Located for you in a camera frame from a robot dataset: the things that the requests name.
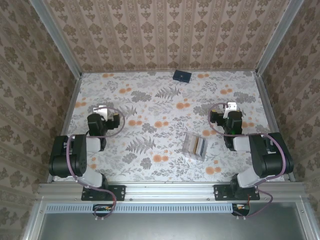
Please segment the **long aluminium frame rail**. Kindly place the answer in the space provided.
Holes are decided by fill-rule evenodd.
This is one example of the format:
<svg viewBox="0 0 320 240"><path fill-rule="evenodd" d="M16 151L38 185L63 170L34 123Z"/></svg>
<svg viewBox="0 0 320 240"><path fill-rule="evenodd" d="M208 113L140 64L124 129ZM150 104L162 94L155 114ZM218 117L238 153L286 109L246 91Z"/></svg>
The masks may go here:
<svg viewBox="0 0 320 240"><path fill-rule="evenodd" d="M125 203L212 203L216 185L223 182L111 182L125 186ZM308 195L301 182L272 181L258 186L259 203L307 202ZM72 181L58 181L39 185L35 200L47 203L80 203L83 187Z"/></svg>

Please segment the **aluminium side rail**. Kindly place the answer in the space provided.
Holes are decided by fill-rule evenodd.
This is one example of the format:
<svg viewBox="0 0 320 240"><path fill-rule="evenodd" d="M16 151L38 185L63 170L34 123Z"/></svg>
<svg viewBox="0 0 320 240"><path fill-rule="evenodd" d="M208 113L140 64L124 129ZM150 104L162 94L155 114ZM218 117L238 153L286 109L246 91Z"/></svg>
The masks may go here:
<svg viewBox="0 0 320 240"><path fill-rule="evenodd" d="M268 122L268 127L271 132L279 132L279 127L272 109L272 105L269 100L269 96L266 90L266 87L264 85L264 81L262 79L262 76L256 73L254 73L254 78L256 81L256 85L259 91L259 96L261 99L261 103L263 105L264 113Z"/></svg>
<svg viewBox="0 0 320 240"><path fill-rule="evenodd" d="M70 126L70 123L71 123L73 111L74 111L74 108L75 108L75 105L76 105L76 102L77 102L77 97L78 97L78 94L79 94L80 89L81 89L81 84L82 84L82 78L80 77L75 82L73 93L72 93L72 96L71 96L71 99L70 99L70 102L69 102L69 106L68 106L68 109L67 109L67 112L66 112L66 115L65 115L65 120L64 120L64 123L63 123L63 127L62 127L62 130L60 132L60 136L65 136L65 135L68 134L68 130L69 130L69 126Z"/></svg>

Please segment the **grey metal sheet panel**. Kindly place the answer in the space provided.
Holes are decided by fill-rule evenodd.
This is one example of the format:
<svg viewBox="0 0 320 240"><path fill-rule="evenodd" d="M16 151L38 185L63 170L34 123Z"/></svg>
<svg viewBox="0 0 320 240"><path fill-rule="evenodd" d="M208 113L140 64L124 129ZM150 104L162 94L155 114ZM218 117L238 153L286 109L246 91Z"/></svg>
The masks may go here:
<svg viewBox="0 0 320 240"><path fill-rule="evenodd" d="M230 213L47 214L39 240L307 240L294 206L273 203L242 219Z"/></svg>

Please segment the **dark blue card holder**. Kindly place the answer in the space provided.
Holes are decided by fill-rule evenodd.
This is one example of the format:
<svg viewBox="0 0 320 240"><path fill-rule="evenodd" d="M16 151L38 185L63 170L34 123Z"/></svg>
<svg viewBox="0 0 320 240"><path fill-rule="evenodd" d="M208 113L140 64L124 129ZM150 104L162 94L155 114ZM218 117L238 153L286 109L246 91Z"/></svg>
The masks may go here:
<svg viewBox="0 0 320 240"><path fill-rule="evenodd" d="M191 80L191 76L191 72L175 70L172 79L183 83L189 83Z"/></svg>

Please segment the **thin aluminium frame rail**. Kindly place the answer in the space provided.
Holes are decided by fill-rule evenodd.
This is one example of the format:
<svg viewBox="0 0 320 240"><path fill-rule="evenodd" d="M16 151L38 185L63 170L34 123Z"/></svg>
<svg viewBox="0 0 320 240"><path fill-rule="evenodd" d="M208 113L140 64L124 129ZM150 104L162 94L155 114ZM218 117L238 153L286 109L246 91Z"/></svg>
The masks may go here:
<svg viewBox="0 0 320 240"><path fill-rule="evenodd" d="M176 69L156 69L156 70L118 70L118 71L93 71L93 72L89 72L89 71L83 71L80 74L118 74L118 73L160 73L160 72L169 72L169 73L174 73ZM255 72L256 73L256 69L254 68L248 68L248 69L178 69L179 71L183 71L183 72L190 72L190 73L194 73L194 72Z"/></svg>

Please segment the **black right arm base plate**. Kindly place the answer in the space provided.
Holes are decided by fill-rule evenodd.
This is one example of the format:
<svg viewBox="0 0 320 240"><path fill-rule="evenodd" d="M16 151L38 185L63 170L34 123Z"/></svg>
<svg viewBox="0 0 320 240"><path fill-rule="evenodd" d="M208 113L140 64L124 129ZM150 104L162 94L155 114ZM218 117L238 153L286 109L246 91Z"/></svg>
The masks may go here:
<svg viewBox="0 0 320 240"><path fill-rule="evenodd" d="M214 188L214 198L216 201L246 201L260 200L259 192L254 188L231 187L228 184L216 184Z"/></svg>

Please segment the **aluminium frame post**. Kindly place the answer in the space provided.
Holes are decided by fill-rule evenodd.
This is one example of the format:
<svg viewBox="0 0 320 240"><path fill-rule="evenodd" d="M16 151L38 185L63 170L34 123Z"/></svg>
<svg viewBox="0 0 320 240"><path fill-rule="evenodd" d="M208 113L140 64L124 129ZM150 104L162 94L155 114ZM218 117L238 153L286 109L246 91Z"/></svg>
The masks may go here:
<svg viewBox="0 0 320 240"><path fill-rule="evenodd" d="M255 70L258 76L261 76L267 68L303 2L304 0L290 0L288 3L288 6L282 14L281 19L257 64Z"/></svg>
<svg viewBox="0 0 320 240"><path fill-rule="evenodd" d="M68 46L62 30L59 29L58 24L56 23L53 15L50 13L49 8L46 6L45 1L30 0L30 3L43 22L46 30L50 34L53 42L57 46L70 71L77 80L80 79L82 74L80 64L77 62L76 57L73 55L72 50Z"/></svg>

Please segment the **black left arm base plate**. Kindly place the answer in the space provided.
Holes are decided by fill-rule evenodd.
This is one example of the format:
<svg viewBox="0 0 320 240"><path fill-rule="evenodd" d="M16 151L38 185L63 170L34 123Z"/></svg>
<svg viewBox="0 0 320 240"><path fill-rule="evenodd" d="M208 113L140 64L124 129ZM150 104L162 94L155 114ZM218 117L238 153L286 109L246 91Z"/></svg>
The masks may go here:
<svg viewBox="0 0 320 240"><path fill-rule="evenodd" d="M124 201L126 195L125 185L109 185L106 188L108 191L112 192L117 201ZM91 188L83 188L81 194L82 201L112 201L113 197L105 191L97 191Z"/></svg>

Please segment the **aluminium outer frame bar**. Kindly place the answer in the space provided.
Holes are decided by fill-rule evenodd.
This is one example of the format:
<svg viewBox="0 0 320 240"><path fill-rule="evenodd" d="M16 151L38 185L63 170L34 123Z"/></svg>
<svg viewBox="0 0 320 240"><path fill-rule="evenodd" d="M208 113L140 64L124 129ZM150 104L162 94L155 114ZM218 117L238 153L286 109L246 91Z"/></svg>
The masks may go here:
<svg viewBox="0 0 320 240"><path fill-rule="evenodd" d="M36 202L30 213L22 240L38 240L46 214L47 204Z"/></svg>
<svg viewBox="0 0 320 240"><path fill-rule="evenodd" d="M296 208L306 240L320 240L319 227L309 202L297 202Z"/></svg>

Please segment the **clear acrylic card box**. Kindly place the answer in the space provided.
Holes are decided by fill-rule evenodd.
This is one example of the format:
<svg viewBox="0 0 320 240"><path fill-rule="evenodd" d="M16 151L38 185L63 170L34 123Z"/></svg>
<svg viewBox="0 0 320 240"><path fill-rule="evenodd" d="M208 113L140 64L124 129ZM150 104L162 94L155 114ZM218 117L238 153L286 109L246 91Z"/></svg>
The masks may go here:
<svg viewBox="0 0 320 240"><path fill-rule="evenodd" d="M189 146L190 146L190 143L191 143L192 136L197 136L198 137L198 144L197 144L197 149L196 149L196 153L195 154L189 153ZM183 146L182 146L182 153L186 158L189 158L189 159L192 159L192 160L198 160L198 161L202 161L202 162L205 161L208 141L205 139L205 147L204 147L203 155L200 156L199 155L199 141L200 141L201 138L205 139L204 137L202 137L200 135L197 135L195 133L187 132L185 134L185 139L184 139L184 143L183 143Z"/></svg>

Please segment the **gold plastic card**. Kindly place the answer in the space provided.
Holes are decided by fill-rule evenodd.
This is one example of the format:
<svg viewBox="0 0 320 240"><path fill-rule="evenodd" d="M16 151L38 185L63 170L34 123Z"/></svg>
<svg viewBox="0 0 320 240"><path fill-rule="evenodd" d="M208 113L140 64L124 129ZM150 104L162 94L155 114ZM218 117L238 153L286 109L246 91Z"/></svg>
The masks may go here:
<svg viewBox="0 0 320 240"><path fill-rule="evenodd" d="M190 142L190 145L189 145L189 153L194 154L194 155L196 154L198 142L199 142L199 137L198 136L192 136L191 142Z"/></svg>

